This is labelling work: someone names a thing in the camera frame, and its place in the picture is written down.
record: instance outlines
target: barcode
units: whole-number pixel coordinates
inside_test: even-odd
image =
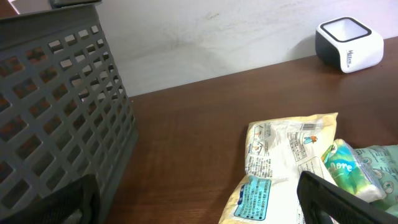
[[[303,124],[303,126],[301,127],[301,130],[303,130],[303,131],[315,130],[316,127],[317,127],[317,124]]]

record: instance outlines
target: gray plastic basket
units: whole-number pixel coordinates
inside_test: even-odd
[[[95,174],[103,222],[138,132],[95,6],[0,30],[0,220]]]

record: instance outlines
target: yellow snack bag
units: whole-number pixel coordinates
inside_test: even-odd
[[[246,176],[219,224],[305,223],[296,189],[308,170],[335,184],[320,157],[333,144],[337,113],[257,121],[246,136]]]

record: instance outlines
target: small white box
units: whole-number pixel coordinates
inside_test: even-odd
[[[318,26],[315,51],[326,64],[349,73],[377,65],[383,58],[384,41],[357,19],[342,17]]]

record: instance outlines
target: wooden desk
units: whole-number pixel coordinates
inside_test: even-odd
[[[132,100],[140,137],[108,223],[217,223],[251,121],[339,112],[336,138],[353,147],[398,143],[398,37],[349,75],[313,56]]]

